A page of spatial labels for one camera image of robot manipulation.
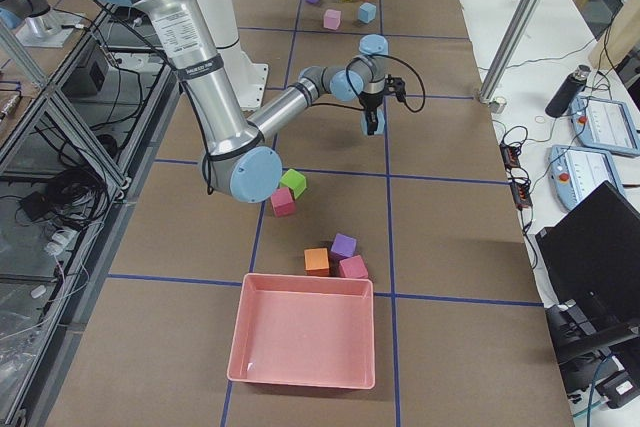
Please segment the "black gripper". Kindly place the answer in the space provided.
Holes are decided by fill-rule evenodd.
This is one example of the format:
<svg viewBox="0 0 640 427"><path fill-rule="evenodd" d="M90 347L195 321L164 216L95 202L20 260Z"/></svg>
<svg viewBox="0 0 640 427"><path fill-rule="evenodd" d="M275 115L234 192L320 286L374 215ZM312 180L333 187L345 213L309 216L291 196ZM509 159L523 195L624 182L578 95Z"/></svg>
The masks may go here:
<svg viewBox="0 0 640 427"><path fill-rule="evenodd" d="M378 109L381 107L384 100L384 94L382 92L368 93L361 92L359 94L359 103L364 109L363 117L363 133L365 135L377 135L379 123ZM367 120L375 120L371 122L369 129L369 122Z"/></svg>

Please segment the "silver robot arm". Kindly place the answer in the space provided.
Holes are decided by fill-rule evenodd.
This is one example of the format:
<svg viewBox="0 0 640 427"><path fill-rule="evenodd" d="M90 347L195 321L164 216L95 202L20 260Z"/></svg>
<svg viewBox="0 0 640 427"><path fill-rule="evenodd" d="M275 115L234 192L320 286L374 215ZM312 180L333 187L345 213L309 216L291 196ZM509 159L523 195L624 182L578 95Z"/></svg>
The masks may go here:
<svg viewBox="0 0 640 427"><path fill-rule="evenodd" d="M246 116L221 46L238 37L231 0L101 1L132 7L151 21L194 109L204 144L201 172L211 192L245 203L268 199L279 186L282 161L266 140L325 94L361 99L368 134L378 128L388 72L388 42L381 35L364 36L358 55L345 66L304 69L282 94Z"/></svg>
<svg viewBox="0 0 640 427"><path fill-rule="evenodd" d="M48 0L1 0L1 21L25 47L62 48L73 29Z"/></svg>

